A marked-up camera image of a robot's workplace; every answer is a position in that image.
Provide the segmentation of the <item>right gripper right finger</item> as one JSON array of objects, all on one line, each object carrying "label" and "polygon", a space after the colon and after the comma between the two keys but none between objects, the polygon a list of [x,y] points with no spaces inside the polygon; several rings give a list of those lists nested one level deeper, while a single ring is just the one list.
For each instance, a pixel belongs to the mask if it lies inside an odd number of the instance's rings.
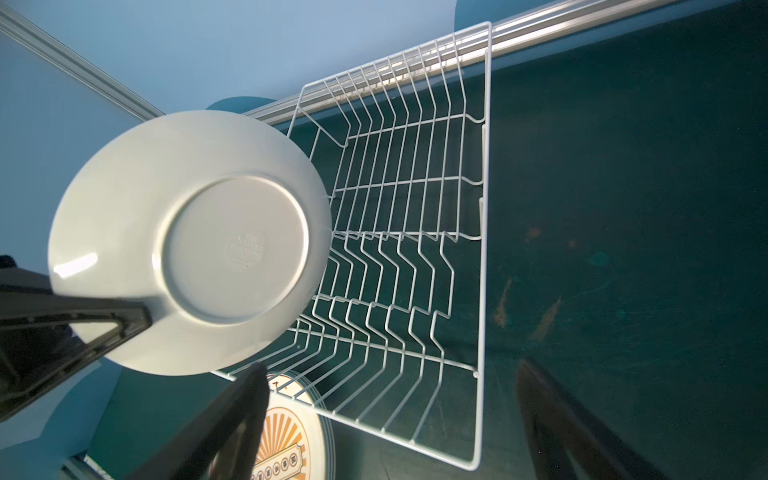
[{"label": "right gripper right finger", "polygon": [[575,479],[578,464],[592,479],[664,479],[547,370],[521,360],[515,387],[538,479]]}]

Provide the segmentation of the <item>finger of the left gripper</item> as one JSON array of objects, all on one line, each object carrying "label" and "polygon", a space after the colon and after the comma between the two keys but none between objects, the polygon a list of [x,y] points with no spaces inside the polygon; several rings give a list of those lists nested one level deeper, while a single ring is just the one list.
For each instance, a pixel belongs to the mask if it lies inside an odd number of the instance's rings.
[{"label": "finger of the left gripper", "polygon": [[8,420],[152,325],[147,308],[57,295],[45,275],[1,268],[1,418]]}]

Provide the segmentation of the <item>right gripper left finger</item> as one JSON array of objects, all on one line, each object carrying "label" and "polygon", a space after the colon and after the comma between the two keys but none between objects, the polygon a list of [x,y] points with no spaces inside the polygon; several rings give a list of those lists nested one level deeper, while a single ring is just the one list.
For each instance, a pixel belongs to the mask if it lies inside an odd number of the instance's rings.
[{"label": "right gripper left finger", "polygon": [[129,479],[249,479],[270,400],[255,363]]}]

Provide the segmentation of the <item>white round plate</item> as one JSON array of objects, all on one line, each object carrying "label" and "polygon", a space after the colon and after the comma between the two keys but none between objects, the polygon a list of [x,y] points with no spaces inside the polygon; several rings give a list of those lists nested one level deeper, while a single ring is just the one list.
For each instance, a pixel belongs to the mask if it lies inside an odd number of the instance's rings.
[{"label": "white round plate", "polygon": [[274,127],[223,111],[161,116],[80,169],[48,240],[62,296],[144,304],[110,359],[139,372],[222,369],[269,346],[317,292],[332,239],[325,185]]},{"label": "white round plate", "polygon": [[293,371],[268,374],[270,401],[252,479],[334,479],[331,420],[318,414],[321,394]]}]

